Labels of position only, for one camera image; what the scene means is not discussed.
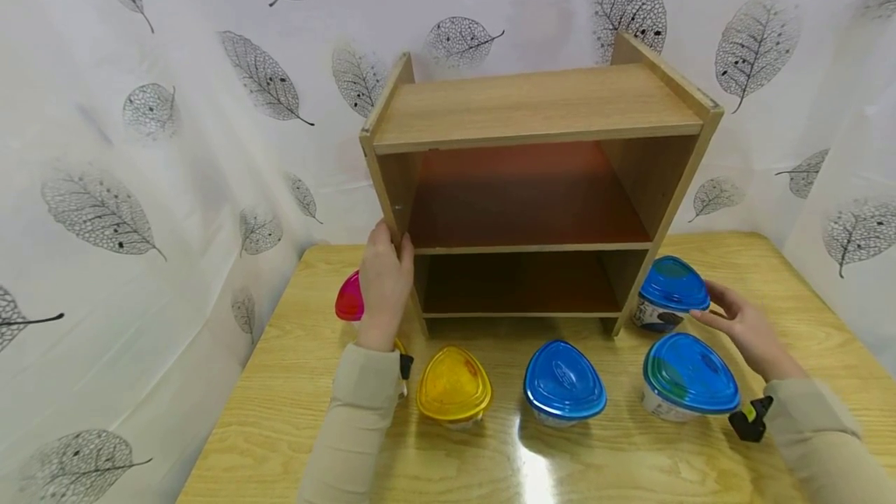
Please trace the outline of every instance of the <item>sleeve cuff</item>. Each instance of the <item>sleeve cuff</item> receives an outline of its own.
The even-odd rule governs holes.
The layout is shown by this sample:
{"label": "sleeve cuff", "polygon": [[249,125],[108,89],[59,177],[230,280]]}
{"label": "sleeve cuff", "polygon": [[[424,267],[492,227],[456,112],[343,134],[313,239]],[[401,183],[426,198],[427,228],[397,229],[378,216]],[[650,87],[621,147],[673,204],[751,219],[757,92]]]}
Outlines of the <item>sleeve cuff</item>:
{"label": "sleeve cuff", "polygon": [[359,408],[385,409],[397,402],[400,353],[377,352],[352,343],[336,369],[334,401]]}
{"label": "sleeve cuff", "polygon": [[830,387],[818,380],[776,380],[765,386],[774,398],[766,423],[772,435],[843,432],[861,439],[859,423]]}

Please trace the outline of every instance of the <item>top shelf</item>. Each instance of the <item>top shelf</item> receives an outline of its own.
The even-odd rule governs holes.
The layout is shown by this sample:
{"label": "top shelf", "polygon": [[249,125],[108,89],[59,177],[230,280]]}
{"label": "top shelf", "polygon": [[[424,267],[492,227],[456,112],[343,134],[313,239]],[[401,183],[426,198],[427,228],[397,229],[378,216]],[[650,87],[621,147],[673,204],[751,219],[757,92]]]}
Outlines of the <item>top shelf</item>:
{"label": "top shelf", "polygon": [[398,86],[373,150],[696,135],[702,125],[652,70],[623,64]]}

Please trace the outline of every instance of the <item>blue plastic lid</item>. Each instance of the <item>blue plastic lid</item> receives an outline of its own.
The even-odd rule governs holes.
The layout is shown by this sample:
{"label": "blue plastic lid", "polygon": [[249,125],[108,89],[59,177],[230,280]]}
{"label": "blue plastic lid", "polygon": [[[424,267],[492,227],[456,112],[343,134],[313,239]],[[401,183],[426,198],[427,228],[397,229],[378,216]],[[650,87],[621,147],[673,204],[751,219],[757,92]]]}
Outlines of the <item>blue plastic lid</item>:
{"label": "blue plastic lid", "polygon": [[523,391],[532,408],[565,421],[590,419],[607,406],[594,366],[567,341],[549,341],[532,355]]}
{"label": "blue plastic lid", "polygon": [[709,308],[709,291],[700,274],[678,257],[667,255],[653,262],[641,297],[656,307],[688,312]]}
{"label": "blue plastic lid", "polygon": [[737,381],[709,345],[689,333],[672,333],[644,357],[644,381],[660,398],[702,415],[727,415],[740,406]]}

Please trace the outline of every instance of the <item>table surface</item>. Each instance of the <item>table surface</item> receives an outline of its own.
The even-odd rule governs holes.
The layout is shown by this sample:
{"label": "table surface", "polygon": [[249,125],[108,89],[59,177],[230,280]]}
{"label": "table surface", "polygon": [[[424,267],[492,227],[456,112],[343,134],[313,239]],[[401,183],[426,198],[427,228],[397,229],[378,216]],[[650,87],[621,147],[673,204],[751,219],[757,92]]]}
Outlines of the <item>table surface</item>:
{"label": "table surface", "polygon": [[[332,308],[361,252],[315,246],[302,257],[179,504],[295,502],[338,357],[353,339]],[[762,305],[809,372],[845,400],[868,447],[896,474],[896,383],[767,239],[671,236],[662,252]],[[430,323],[430,339],[402,338],[417,358],[412,393],[429,357],[456,344],[482,362],[494,402],[477,428],[454,432],[421,417],[412,397],[402,401],[383,445],[373,502],[803,502],[770,439],[742,443],[724,417],[677,424],[642,409],[642,358],[654,334],[629,325],[612,339],[585,319]],[[761,393],[761,379],[729,340],[697,323],[679,329],[719,352],[744,398]],[[526,363],[553,338],[570,340],[589,357],[609,397],[602,415],[570,429],[537,424],[523,402]]]}

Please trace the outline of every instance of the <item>white curtain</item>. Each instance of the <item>white curtain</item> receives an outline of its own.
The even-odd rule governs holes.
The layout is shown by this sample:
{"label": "white curtain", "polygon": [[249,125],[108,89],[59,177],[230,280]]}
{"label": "white curtain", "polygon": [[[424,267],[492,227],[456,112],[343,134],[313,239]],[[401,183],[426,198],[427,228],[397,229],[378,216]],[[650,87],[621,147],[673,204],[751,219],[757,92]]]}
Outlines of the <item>white curtain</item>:
{"label": "white curtain", "polygon": [[302,249],[378,219],[356,134],[405,50],[418,79],[532,72],[643,30],[727,110],[673,233],[764,233],[896,373],[895,13],[0,0],[0,500],[173,502]]}

